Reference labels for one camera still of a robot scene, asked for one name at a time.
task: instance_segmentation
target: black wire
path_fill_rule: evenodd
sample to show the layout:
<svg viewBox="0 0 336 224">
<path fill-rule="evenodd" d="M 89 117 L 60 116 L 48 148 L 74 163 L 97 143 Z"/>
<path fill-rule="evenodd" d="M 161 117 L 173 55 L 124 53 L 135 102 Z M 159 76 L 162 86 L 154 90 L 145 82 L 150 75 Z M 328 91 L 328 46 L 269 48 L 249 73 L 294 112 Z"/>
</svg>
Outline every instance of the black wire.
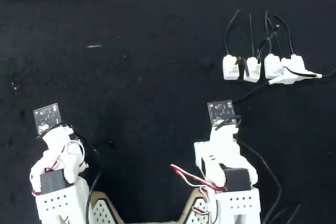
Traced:
<svg viewBox="0 0 336 224">
<path fill-rule="evenodd" d="M 282 215 L 286 210 L 288 209 L 288 207 L 284 208 L 283 210 L 279 211 L 271 220 L 268 224 L 272 224 L 274 221 L 276 221 L 276 219 L 278 219 L 280 217 L 280 215 Z"/>
<path fill-rule="evenodd" d="M 292 221 L 294 220 L 294 217 L 296 216 L 296 214 L 298 213 L 298 211 L 300 210 L 301 204 L 298 204 L 294 210 L 294 212 L 292 213 L 292 215 L 289 217 L 287 224 L 291 224 Z"/>
<path fill-rule="evenodd" d="M 101 172 L 102 172 L 102 169 L 99 170 L 99 172 L 96 175 L 96 178 L 93 181 L 92 186 L 90 188 L 89 197 L 88 197 L 88 200 L 86 202 L 86 208 L 85 208 L 85 221 L 86 221 L 86 224 L 90 224 L 90 222 L 89 222 L 89 208 L 90 208 L 91 197 L 92 197 L 93 189 L 96 187 L 96 184 L 97 184 L 97 182 L 99 180 Z"/>
<path fill-rule="evenodd" d="M 242 118 L 238 118 L 239 119 L 239 122 L 236 124 L 236 128 L 239 128 L 239 126 L 240 126 L 240 124 L 241 124 L 241 120 L 242 120 Z"/>
<path fill-rule="evenodd" d="M 217 208 L 216 218 L 215 218 L 214 222 L 212 222 L 211 224 L 215 224 L 217 219 L 218 219 L 218 201 L 217 200 L 216 200 L 216 208 Z"/>
<path fill-rule="evenodd" d="M 291 33 L 290 33 L 290 30 L 289 30 L 289 27 L 288 25 L 286 24 L 286 22 L 281 18 L 279 17 L 278 15 L 274 15 L 274 18 L 276 18 L 277 20 L 279 20 L 286 28 L 287 30 L 287 34 L 288 34 L 288 42 L 289 42 L 289 46 L 290 46 L 290 51 L 292 53 L 292 55 L 294 54 L 294 50 L 293 50 L 293 45 L 292 45 L 292 37 L 291 37 Z"/>
<path fill-rule="evenodd" d="M 260 61 L 261 61 L 261 55 L 260 55 L 260 53 L 261 53 L 262 49 L 264 48 L 266 42 L 272 39 L 272 37 L 273 37 L 274 34 L 277 32 L 277 29 L 278 29 L 279 27 L 280 27 L 279 25 L 276 25 L 275 27 L 273 27 L 271 34 L 270 34 L 269 36 L 267 36 L 266 39 L 264 39 L 264 40 L 260 43 L 259 48 L 258 48 L 258 50 L 257 50 L 258 63 L 260 63 Z"/>
<path fill-rule="evenodd" d="M 266 82 L 258 87 L 256 87 L 255 89 L 252 89 L 250 92 L 248 92 L 247 94 L 243 95 L 242 97 L 236 99 L 236 100 L 233 100 L 232 102 L 233 103 L 238 103 L 238 102 L 242 102 L 244 101 L 246 98 L 248 98 L 250 95 L 254 94 L 254 93 L 257 93 L 259 90 L 261 90 L 263 87 L 265 86 L 268 86 L 269 83 Z"/>
<path fill-rule="evenodd" d="M 266 36 L 269 37 L 268 34 L 268 11 L 265 11 L 265 31 L 266 31 Z M 269 43 L 269 53 L 272 54 L 273 49 L 272 49 L 272 41 L 268 40 Z"/>
<path fill-rule="evenodd" d="M 283 67 L 283 68 L 286 68 L 289 72 L 291 72 L 292 74 L 296 74 L 297 76 L 317 78 L 317 75 L 314 73 L 297 73 L 297 72 L 290 70 L 288 67 Z"/>
<path fill-rule="evenodd" d="M 227 25 L 227 28 L 226 28 L 226 31 L 225 31 L 224 44 L 225 44 L 225 49 L 226 49 L 226 54 L 227 55 L 230 54 L 229 49 L 227 47 L 227 36 L 228 36 L 229 30 L 231 28 L 231 25 L 232 25 L 233 21 L 235 21 L 235 19 L 236 19 L 236 17 L 237 17 L 237 15 L 238 15 L 239 12 L 240 12 L 240 10 L 237 10 L 236 13 L 235 13 L 235 15 L 233 15 L 233 17 L 232 17 L 230 23 Z"/>
<path fill-rule="evenodd" d="M 250 76 L 250 72 L 248 70 L 248 64 L 247 64 L 247 60 L 243 58 L 243 63 L 244 63 L 244 69 L 245 69 L 245 74 L 247 77 Z"/>
<path fill-rule="evenodd" d="M 242 120 L 242 117 L 240 115 L 232 115 L 229 118 L 227 118 L 224 121 L 222 121 L 219 125 L 217 125 L 217 127 L 215 128 L 215 130 L 218 131 L 221 127 L 223 127 L 228 121 L 230 121 L 232 119 L 240 119 L 239 124 L 238 124 L 238 126 L 239 126 L 240 122 Z"/>
<path fill-rule="evenodd" d="M 273 29 L 273 25 L 272 25 L 271 20 L 269 18 L 267 18 L 267 21 L 268 21 L 269 26 L 271 27 L 271 29 Z M 280 43 L 279 43 L 279 40 L 278 40 L 278 34 L 274 34 L 274 37 L 275 37 L 275 42 L 277 43 L 277 47 L 279 49 L 280 57 L 282 59 L 284 55 L 283 55 L 281 47 L 280 47 Z"/>
<path fill-rule="evenodd" d="M 278 186 L 278 189 L 279 189 L 279 191 L 278 191 L 278 197 L 274 201 L 274 203 L 271 206 L 271 208 L 268 210 L 268 212 L 267 212 L 264 220 L 261 223 L 261 224 L 266 224 L 267 221 L 268 221 L 268 219 L 272 215 L 274 209 L 277 207 L 277 205 L 279 203 L 279 200 L 280 200 L 280 197 L 281 197 L 281 193 L 282 193 L 281 185 L 280 185 L 280 182 L 279 182 L 277 176 L 275 176 L 275 174 L 273 173 L 273 171 L 271 170 L 271 168 L 268 166 L 268 164 L 266 163 L 266 161 L 264 160 L 264 158 L 256 150 L 254 150 L 253 148 L 251 148 L 250 146 L 248 146 L 244 141 L 239 140 L 239 143 L 241 143 L 243 146 L 245 146 L 247 149 L 249 149 L 249 151 L 251 151 L 252 153 L 254 153 L 256 156 L 258 156 L 260 158 L 260 160 L 263 162 L 264 166 L 266 167 L 266 169 L 268 170 L 268 172 L 271 174 L 272 178 L 274 179 L 275 183 Z"/>
<path fill-rule="evenodd" d="M 252 56 L 255 57 L 255 45 L 254 45 L 254 37 L 253 37 L 253 26 L 252 26 L 252 15 L 249 15 L 250 19 L 250 35 L 251 35 L 251 46 L 252 46 Z"/>
<path fill-rule="evenodd" d="M 244 60 L 242 57 L 240 57 L 240 56 L 237 57 L 235 65 L 237 65 L 238 63 L 240 63 L 242 60 Z"/>
</svg>

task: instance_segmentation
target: black surface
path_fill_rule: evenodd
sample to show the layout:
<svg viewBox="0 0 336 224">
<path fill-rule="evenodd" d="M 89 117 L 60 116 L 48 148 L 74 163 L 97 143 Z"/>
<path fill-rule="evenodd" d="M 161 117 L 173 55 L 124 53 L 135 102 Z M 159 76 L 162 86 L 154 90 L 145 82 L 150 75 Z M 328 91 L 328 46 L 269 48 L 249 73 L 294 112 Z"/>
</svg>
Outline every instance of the black surface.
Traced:
<svg viewBox="0 0 336 224">
<path fill-rule="evenodd" d="M 264 38 L 268 9 L 287 21 L 308 68 L 336 66 L 334 0 L 0 0 L 0 8 L 2 223 L 37 223 L 28 176 L 46 145 L 35 140 L 33 110 L 54 102 L 101 153 L 97 189 L 126 222 L 176 220 L 192 189 L 169 164 L 199 174 L 193 142 L 209 136 L 207 102 L 256 87 L 223 80 L 223 33 L 238 8 L 245 16 L 229 37 L 233 54 L 250 54 L 248 13 L 255 40 Z M 214 68 L 205 71 L 200 58 Z M 240 138 L 284 188 L 279 208 L 302 203 L 293 223 L 335 219 L 335 89 L 335 78 L 267 87 L 235 105 Z M 243 153 L 259 172 L 264 216 L 276 185 Z"/>
<path fill-rule="evenodd" d="M 41 175 L 42 194 L 52 193 L 69 187 L 70 184 L 64 178 L 64 169 L 53 170 Z"/>
<path fill-rule="evenodd" d="M 226 178 L 225 191 L 249 191 L 251 182 L 247 169 L 224 168 Z"/>
</svg>

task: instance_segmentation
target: white object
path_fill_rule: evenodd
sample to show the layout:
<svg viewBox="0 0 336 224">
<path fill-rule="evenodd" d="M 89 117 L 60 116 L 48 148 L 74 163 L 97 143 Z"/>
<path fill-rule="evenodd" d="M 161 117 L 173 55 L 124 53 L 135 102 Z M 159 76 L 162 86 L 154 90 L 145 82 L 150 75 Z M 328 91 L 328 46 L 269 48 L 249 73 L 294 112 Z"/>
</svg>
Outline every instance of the white object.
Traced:
<svg viewBox="0 0 336 224">
<path fill-rule="evenodd" d="M 250 57 L 246 61 L 248 73 L 246 73 L 246 69 L 244 71 L 244 80 L 249 82 L 257 82 L 260 79 L 260 69 L 261 69 L 261 63 L 258 63 L 257 58 Z"/>
<path fill-rule="evenodd" d="M 257 188 L 252 187 L 249 191 L 216 193 L 214 197 L 218 202 L 218 223 L 260 224 L 260 200 Z"/>
<path fill-rule="evenodd" d="M 109 205 L 103 199 L 97 200 L 93 207 L 93 219 L 95 224 L 116 224 Z"/>
<path fill-rule="evenodd" d="M 279 56 L 269 54 L 264 60 L 265 77 L 266 79 L 274 79 L 282 75 L 282 66 Z"/>
<path fill-rule="evenodd" d="M 86 224 L 86 203 L 89 187 L 85 179 L 77 177 L 71 187 L 37 196 L 36 206 L 42 224 L 62 224 L 63 218 L 70 223 Z M 89 221 L 95 223 L 89 208 Z"/>
<path fill-rule="evenodd" d="M 239 67 L 237 57 L 227 55 L 223 58 L 224 80 L 237 80 L 239 78 Z"/>
<path fill-rule="evenodd" d="M 85 150 L 79 141 L 70 140 L 74 131 L 68 126 L 59 126 L 49 131 L 43 140 L 48 145 L 48 150 L 43 152 L 43 157 L 31 168 L 29 179 L 33 190 L 41 192 L 41 174 L 46 168 L 53 170 L 64 169 L 66 181 L 73 184 L 79 173 L 88 166 L 84 162 Z"/>
<path fill-rule="evenodd" d="M 260 224 L 259 191 L 253 187 L 258 182 L 258 174 L 247 159 L 241 156 L 240 147 L 234 139 L 237 133 L 236 124 L 224 125 L 218 130 L 212 127 L 209 141 L 194 143 L 196 166 L 204 178 L 216 186 L 223 187 L 226 183 L 220 164 L 230 168 L 245 168 L 249 173 L 251 190 L 248 191 L 222 192 L 205 187 L 210 223 L 213 224 Z"/>
<path fill-rule="evenodd" d="M 302 57 L 298 55 L 291 55 L 290 59 L 286 58 L 281 59 L 281 66 L 283 68 L 282 75 L 270 80 L 269 81 L 270 85 L 276 83 L 293 84 L 296 81 L 301 81 L 304 79 L 322 78 L 321 74 L 308 71 L 305 68 L 305 63 L 303 62 Z M 291 73 L 289 70 L 301 74 L 313 74 L 315 75 L 315 77 L 299 76 L 297 74 Z"/>
</svg>

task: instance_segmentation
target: cable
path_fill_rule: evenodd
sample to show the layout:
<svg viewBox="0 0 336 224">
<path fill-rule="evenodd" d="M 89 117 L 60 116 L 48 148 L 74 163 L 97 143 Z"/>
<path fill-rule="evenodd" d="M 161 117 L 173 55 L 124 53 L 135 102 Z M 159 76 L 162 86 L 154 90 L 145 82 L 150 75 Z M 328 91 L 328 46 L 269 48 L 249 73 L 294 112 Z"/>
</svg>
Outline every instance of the cable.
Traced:
<svg viewBox="0 0 336 224">
<path fill-rule="evenodd" d="M 252 45 L 252 56 L 255 57 L 255 46 L 254 46 L 254 37 L 253 37 L 253 26 L 252 26 L 252 15 L 249 15 L 250 19 L 250 34 L 251 34 L 251 45 Z"/>
<path fill-rule="evenodd" d="M 309 77 L 309 78 L 318 78 L 317 74 L 314 73 L 297 73 L 292 70 L 290 70 L 288 67 L 283 66 L 283 68 L 286 68 L 289 72 L 292 74 L 296 74 L 297 76 L 302 76 L 302 77 Z"/>
<path fill-rule="evenodd" d="M 192 209 L 195 213 L 197 213 L 197 214 L 199 214 L 199 215 L 208 215 L 208 212 L 207 212 L 207 211 L 204 211 L 204 210 L 202 210 L 202 209 L 200 209 L 200 208 L 198 208 L 198 207 L 192 206 L 191 209 Z"/>
<path fill-rule="evenodd" d="M 37 192 L 35 192 L 34 190 L 31 191 L 31 194 L 32 194 L 34 197 L 38 197 L 38 196 L 42 195 L 42 193 L 37 193 Z"/>
<path fill-rule="evenodd" d="M 332 70 L 329 74 L 324 74 L 322 77 L 323 78 L 328 78 L 331 77 L 332 75 L 334 75 L 336 73 L 336 69 Z"/>
<path fill-rule="evenodd" d="M 292 221 L 294 220 L 294 217 L 296 216 L 296 214 L 298 213 L 298 211 L 300 210 L 301 204 L 298 204 L 294 210 L 294 212 L 292 213 L 292 215 L 289 217 L 287 224 L 291 224 Z"/>
<path fill-rule="evenodd" d="M 203 194 L 203 196 L 204 196 L 204 198 L 205 198 L 205 201 L 206 201 L 207 203 L 209 203 L 209 197 L 208 197 L 207 191 L 206 191 L 206 189 L 205 189 L 205 186 L 200 187 L 200 188 L 199 188 L 199 192 L 200 192 L 201 194 Z"/>
<path fill-rule="evenodd" d="M 60 161 L 64 165 L 64 168 L 66 168 L 65 163 L 62 161 L 62 159 L 60 157 L 58 157 L 56 160 Z"/>
<path fill-rule="evenodd" d="M 237 65 L 238 63 L 240 63 L 241 61 L 244 61 L 244 59 L 242 57 L 237 57 L 236 63 L 235 65 Z"/>
<path fill-rule="evenodd" d="M 266 31 L 266 36 L 268 37 L 269 36 L 268 34 L 268 11 L 265 11 L 265 31 Z M 268 43 L 269 43 L 269 53 L 271 54 L 273 52 L 272 41 L 268 40 Z"/>
<path fill-rule="evenodd" d="M 237 15 L 238 15 L 239 12 L 240 12 L 240 10 L 237 10 L 236 13 L 235 13 L 235 15 L 233 15 L 233 17 L 232 17 L 230 23 L 227 25 L 227 28 L 226 28 L 226 31 L 225 31 L 224 44 L 225 44 L 225 49 L 226 49 L 226 54 L 227 55 L 230 54 L 229 49 L 227 47 L 227 36 L 228 36 L 229 30 L 231 28 L 231 25 L 232 25 L 233 21 L 235 21 L 235 19 L 236 19 L 236 17 L 237 17 Z"/>
<path fill-rule="evenodd" d="M 60 152 L 60 154 L 63 153 L 64 150 L 65 150 L 65 145 L 63 146 L 62 151 Z M 57 160 L 58 160 L 58 158 L 59 158 L 59 155 L 58 155 L 58 157 L 56 158 L 56 161 L 54 162 L 54 164 L 52 165 L 52 167 L 50 167 L 50 168 L 48 168 L 48 169 L 45 168 L 45 169 L 46 169 L 46 170 L 45 170 L 46 173 L 51 172 L 52 170 L 54 170 L 54 167 L 57 165 Z"/>
<path fill-rule="evenodd" d="M 294 50 L 293 50 L 293 45 L 292 45 L 292 37 L 291 37 L 291 33 L 290 33 L 290 30 L 289 30 L 289 27 L 288 25 L 286 24 L 286 22 L 278 15 L 274 15 L 274 18 L 276 18 L 277 20 L 279 20 L 286 28 L 287 30 L 287 34 L 288 34 L 288 42 L 289 42 L 289 46 L 290 46 L 290 51 L 292 53 L 292 55 L 294 54 Z"/>
<path fill-rule="evenodd" d="M 267 36 L 267 37 L 260 43 L 259 48 L 258 48 L 258 50 L 257 50 L 258 63 L 260 63 L 260 61 L 261 61 L 261 55 L 260 55 L 260 53 L 261 53 L 262 49 L 264 48 L 266 42 L 267 42 L 267 41 L 270 41 L 270 40 L 272 39 L 272 37 L 273 37 L 274 34 L 277 32 L 277 30 L 278 30 L 279 27 L 280 27 L 279 25 L 276 25 L 276 26 L 272 29 L 271 34 L 270 34 L 269 36 Z"/>
<path fill-rule="evenodd" d="M 274 201 L 273 205 L 271 206 L 271 208 L 268 210 L 268 212 L 267 212 L 264 220 L 262 221 L 262 224 L 266 224 L 267 221 L 268 221 L 268 219 L 272 215 L 274 209 L 277 207 L 277 205 L 279 203 L 279 200 L 280 200 L 280 197 L 281 197 L 281 194 L 282 194 L 282 189 L 281 189 L 280 182 L 279 182 L 277 176 L 275 176 L 275 174 L 273 173 L 273 171 L 271 170 L 271 168 L 268 166 L 268 164 L 266 163 L 266 161 L 264 160 L 264 158 L 256 150 L 254 150 L 253 148 L 251 148 L 250 146 L 248 146 L 244 141 L 241 141 L 241 140 L 238 140 L 238 141 L 243 146 L 245 146 L 247 149 L 249 149 L 250 152 L 254 153 L 256 156 L 258 156 L 260 158 L 260 160 L 263 162 L 264 166 L 266 167 L 266 169 L 268 170 L 268 172 L 271 174 L 273 180 L 275 181 L 275 183 L 278 186 L 278 189 L 279 189 L 278 196 L 277 196 L 276 200 Z"/>
<path fill-rule="evenodd" d="M 271 29 L 273 29 L 273 25 L 272 25 L 272 22 L 269 19 L 269 17 L 267 18 L 267 21 L 268 21 L 269 26 L 271 27 Z M 282 54 L 282 50 L 281 50 L 280 43 L 279 43 L 279 40 L 278 40 L 278 34 L 274 34 L 274 37 L 275 37 L 275 42 L 277 43 L 277 47 L 279 49 L 280 57 L 283 58 L 284 55 Z"/>
<path fill-rule="evenodd" d="M 240 119 L 239 123 L 237 123 L 237 125 L 239 126 L 240 122 L 242 120 L 242 117 L 240 115 L 232 115 L 231 117 L 225 119 L 219 125 L 217 125 L 217 127 L 215 128 L 215 130 L 218 131 L 221 127 L 223 127 L 228 121 L 230 121 L 232 119 Z"/>
<path fill-rule="evenodd" d="M 193 186 L 193 187 L 200 187 L 200 186 L 204 186 L 204 185 L 206 185 L 206 186 L 208 186 L 208 187 L 210 187 L 210 188 L 212 188 L 212 189 L 214 189 L 214 190 L 217 190 L 217 191 L 223 191 L 223 190 L 225 190 L 225 187 L 218 187 L 218 186 L 216 186 L 215 183 L 212 183 L 212 184 L 211 184 L 210 182 L 208 182 L 208 181 L 206 181 L 206 180 L 204 180 L 204 179 L 202 179 L 202 178 L 200 178 L 200 177 L 197 177 L 197 176 L 195 176 L 195 175 L 193 175 L 193 174 L 190 174 L 190 173 L 186 172 L 184 169 L 178 167 L 177 165 L 173 165 L 173 164 L 171 164 L 170 167 L 173 168 L 173 170 L 174 170 L 177 174 L 179 174 L 179 175 L 180 175 L 180 176 L 181 176 L 181 177 L 188 183 L 188 185 L 190 185 L 190 186 Z M 188 176 L 188 177 L 190 177 L 190 178 L 193 178 L 194 180 L 196 180 L 196 181 L 198 181 L 198 182 L 201 182 L 202 185 L 193 185 L 193 184 L 191 184 L 191 183 L 186 179 L 185 175 Z"/>
<path fill-rule="evenodd" d="M 239 122 L 236 124 L 236 128 L 239 128 L 239 126 L 240 126 L 240 124 L 241 124 L 241 121 L 242 119 L 241 118 L 239 118 Z"/>
<path fill-rule="evenodd" d="M 254 94 L 254 93 L 257 93 L 257 92 L 258 92 L 259 90 L 261 90 L 263 87 L 268 86 L 268 85 L 269 85 L 269 83 L 266 82 L 266 83 L 264 83 L 264 84 L 262 84 L 262 85 L 260 85 L 260 86 L 258 86 L 258 87 L 256 87 L 256 88 L 252 89 L 250 92 L 248 92 L 247 94 L 244 94 L 242 97 L 240 97 L 240 98 L 238 98 L 238 99 L 236 99 L 236 100 L 233 100 L 232 102 L 233 102 L 233 103 L 242 102 L 242 101 L 244 101 L 246 98 L 248 98 L 250 95 L 252 95 L 252 94 Z"/>
<path fill-rule="evenodd" d="M 280 217 L 280 215 L 282 215 L 284 212 L 286 212 L 286 210 L 288 209 L 288 207 L 284 208 L 283 210 L 279 211 L 271 220 L 268 224 L 272 224 L 276 219 L 278 219 Z"/>
<path fill-rule="evenodd" d="M 218 201 L 217 200 L 216 200 L 216 210 L 217 210 L 217 212 L 216 212 L 216 218 L 215 218 L 214 222 L 212 222 L 211 224 L 215 224 L 216 221 L 217 221 L 217 219 L 218 219 Z"/>
<path fill-rule="evenodd" d="M 101 172 L 102 172 L 102 169 L 100 169 L 99 172 L 98 172 L 98 174 L 96 175 L 96 178 L 93 181 L 92 186 L 91 186 L 90 191 L 89 191 L 89 196 L 88 196 L 88 200 L 86 202 L 86 208 L 85 208 L 85 220 L 86 220 L 86 224 L 90 224 L 90 222 L 89 222 L 89 208 L 90 208 L 91 197 L 92 197 L 93 189 L 96 187 L 96 184 L 97 184 L 97 182 L 99 180 Z"/>
<path fill-rule="evenodd" d="M 82 158 L 82 161 L 80 162 L 79 166 L 82 166 L 82 164 L 84 163 L 85 161 L 85 149 L 84 149 L 84 146 L 82 145 L 82 143 L 76 141 L 76 140 L 70 140 L 68 143 L 67 143 L 67 146 L 69 145 L 69 143 L 74 143 L 74 144 L 78 144 L 79 147 L 82 149 L 82 154 L 83 154 L 83 158 Z"/>
</svg>

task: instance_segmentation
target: red and white wire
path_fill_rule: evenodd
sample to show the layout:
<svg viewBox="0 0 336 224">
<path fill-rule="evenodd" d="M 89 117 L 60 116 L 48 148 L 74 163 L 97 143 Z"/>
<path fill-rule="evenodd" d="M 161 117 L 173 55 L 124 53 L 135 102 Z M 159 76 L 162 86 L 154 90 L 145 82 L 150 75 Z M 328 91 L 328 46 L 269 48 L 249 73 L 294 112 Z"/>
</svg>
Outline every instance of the red and white wire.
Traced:
<svg viewBox="0 0 336 224">
<path fill-rule="evenodd" d="M 32 190 L 31 195 L 33 195 L 34 197 L 38 197 L 38 196 L 42 195 L 42 193 L 37 193 L 34 190 Z"/>
<path fill-rule="evenodd" d="M 195 207 L 195 206 L 192 206 L 192 207 L 191 207 L 191 210 L 192 210 L 194 213 L 196 213 L 196 214 L 198 214 L 198 215 L 201 215 L 201 216 L 206 216 L 206 215 L 208 215 L 208 221 L 207 221 L 207 223 L 209 223 L 209 221 L 210 221 L 210 213 L 209 213 L 208 211 L 203 211 L 203 210 L 201 210 L 201 209 L 199 209 L 199 208 L 197 208 L 197 207 Z"/>
<path fill-rule="evenodd" d="M 62 148 L 62 151 L 61 151 L 61 153 L 63 153 L 64 152 L 64 150 L 65 150 L 65 145 L 63 146 L 63 148 Z M 58 160 L 58 158 L 59 158 L 59 156 L 60 156 L 60 154 L 58 155 L 58 157 L 56 158 L 56 161 L 54 162 L 54 164 L 52 165 L 52 167 L 51 168 L 49 168 L 49 167 L 46 167 L 46 172 L 51 172 L 52 170 L 54 170 L 54 167 L 57 165 L 57 160 Z"/>
<path fill-rule="evenodd" d="M 57 160 L 57 161 L 60 161 L 60 162 L 64 165 L 64 168 L 65 168 L 65 163 L 61 160 L 60 157 L 58 157 L 56 160 Z"/>
<path fill-rule="evenodd" d="M 200 187 L 199 190 L 200 190 L 199 192 L 200 192 L 201 194 L 203 194 L 206 203 L 209 203 L 209 198 L 208 198 L 208 194 L 207 194 L 207 191 L 206 191 L 206 189 L 205 189 L 205 186 Z"/>
<path fill-rule="evenodd" d="M 202 179 L 202 178 L 200 178 L 200 177 L 197 177 L 197 176 L 195 176 L 195 175 L 193 175 L 193 174 L 190 174 L 190 173 L 186 172 L 184 169 L 178 167 L 177 165 L 173 165 L 173 164 L 171 164 L 170 167 L 173 168 L 174 171 L 175 171 L 177 174 L 179 174 L 179 175 L 186 181 L 186 183 L 187 183 L 188 185 L 190 185 L 190 186 L 192 186 L 192 187 L 201 187 L 201 186 L 206 185 L 206 186 L 208 186 L 208 187 L 210 187 L 210 188 L 212 188 L 212 189 L 214 189 L 214 190 L 224 190 L 224 189 L 225 189 L 225 187 L 218 187 L 218 186 L 216 186 L 215 183 L 210 183 L 210 182 L 208 182 L 208 181 L 206 181 L 206 180 L 204 180 L 204 179 Z M 198 181 L 198 182 L 200 182 L 200 183 L 202 183 L 202 185 L 193 185 L 193 184 L 191 184 L 191 183 L 187 180 L 187 178 L 185 177 L 185 175 L 188 176 L 188 177 L 190 177 L 190 178 L 193 178 L 194 180 L 196 180 L 196 181 Z"/>
<path fill-rule="evenodd" d="M 70 140 L 67 143 L 67 146 L 69 144 L 77 144 L 82 149 L 83 158 L 82 158 L 82 161 L 79 164 L 79 166 L 82 166 L 82 164 L 84 163 L 84 160 L 85 160 L 85 149 L 84 149 L 84 146 L 82 145 L 82 143 L 80 141 L 77 141 L 77 140 Z"/>
</svg>

